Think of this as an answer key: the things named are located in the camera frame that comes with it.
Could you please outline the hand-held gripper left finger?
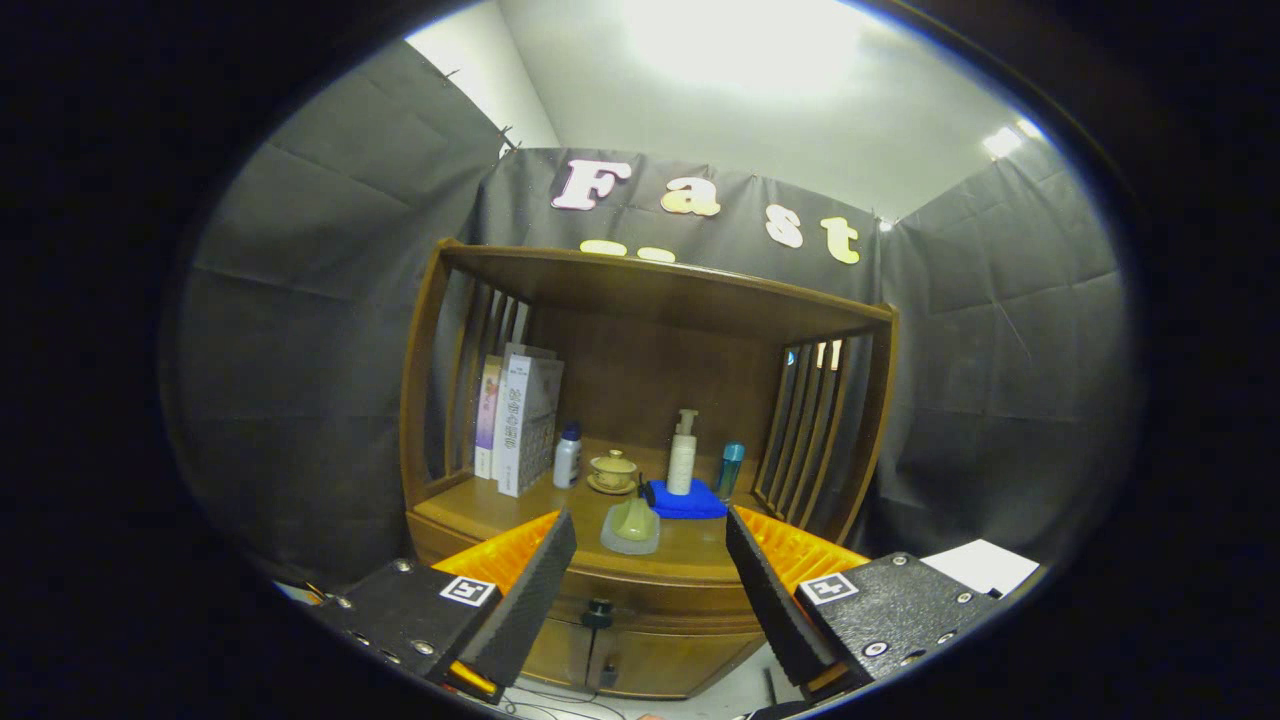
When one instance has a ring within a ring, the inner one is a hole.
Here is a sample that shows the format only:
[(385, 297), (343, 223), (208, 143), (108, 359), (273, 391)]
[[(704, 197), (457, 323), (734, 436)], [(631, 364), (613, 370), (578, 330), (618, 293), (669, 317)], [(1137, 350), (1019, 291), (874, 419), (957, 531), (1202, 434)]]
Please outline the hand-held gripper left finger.
[(520, 678), (577, 539), (547, 512), (435, 562), (396, 559), (305, 612), (396, 674), (477, 701)]

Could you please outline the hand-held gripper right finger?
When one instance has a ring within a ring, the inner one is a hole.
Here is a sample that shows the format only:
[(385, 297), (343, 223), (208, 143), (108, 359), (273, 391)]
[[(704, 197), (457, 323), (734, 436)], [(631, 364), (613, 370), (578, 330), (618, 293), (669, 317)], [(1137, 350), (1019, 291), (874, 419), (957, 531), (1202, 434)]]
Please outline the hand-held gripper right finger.
[(920, 664), (1001, 605), (910, 553), (867, 559), (741, 506), (726, 514), (724, 544), (774, 657), (806, 701)]

